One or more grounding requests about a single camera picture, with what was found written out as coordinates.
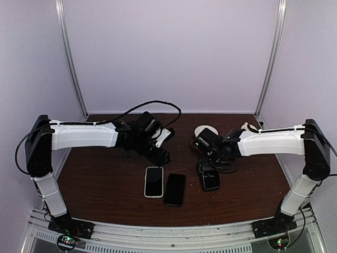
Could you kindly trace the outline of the black phone edge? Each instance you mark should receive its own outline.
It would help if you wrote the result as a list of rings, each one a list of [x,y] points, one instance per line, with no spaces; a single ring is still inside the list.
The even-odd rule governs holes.
[[[221,186],[220,173],[217,171],[210,171],[203,173],[203,189],[204,191],[217,190]]]

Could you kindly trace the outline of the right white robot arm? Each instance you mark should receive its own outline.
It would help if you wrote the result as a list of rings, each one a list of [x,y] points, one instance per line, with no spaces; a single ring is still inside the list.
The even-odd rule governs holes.
[[[200,172],[229,169],[236,159],[260,154],[294,154],[305,157],[305,166],[270,221],[273,232],[282,232],[314,189],[330,176],[334,150],[314,119],[289,128],[263,130],[245,123],[222,137],[207,125],[198,126],[193,145],[205,165]]]

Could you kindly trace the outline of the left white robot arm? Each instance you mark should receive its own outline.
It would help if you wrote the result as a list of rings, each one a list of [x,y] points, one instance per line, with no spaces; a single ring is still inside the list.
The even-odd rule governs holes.
[[[148,112],[137,120],[124,122],[61,122],[40,115],[25,143],[26,168],[34,180],[55,225],[64,234],[71,234],[76,223],[67,216],[68,209],[60,193],[51,164],[52,151],[105,147],[135,151],[151,164],[161,167],[170,162],[170,153],[162,144],[175,135]]]

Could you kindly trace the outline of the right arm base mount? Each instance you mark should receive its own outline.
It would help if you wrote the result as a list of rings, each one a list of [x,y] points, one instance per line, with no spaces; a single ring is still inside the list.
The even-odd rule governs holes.
[[[290,244],[289,231],[298,226],[294,219],[284,220],[270,218],[252,223],[253,233],[256,239],[267,238],[269,246],[274,250],[285,250]]]

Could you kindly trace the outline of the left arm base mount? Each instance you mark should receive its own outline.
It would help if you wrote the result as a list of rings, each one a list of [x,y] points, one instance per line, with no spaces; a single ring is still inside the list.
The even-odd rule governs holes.
[[[73,221],[74,228],[60,229],[53,221],[49,222],[48,229],[60,233],[56,239],[59,250],[69,252],[74,250],[83,239],[91,239],[94,224],[87,221]]]

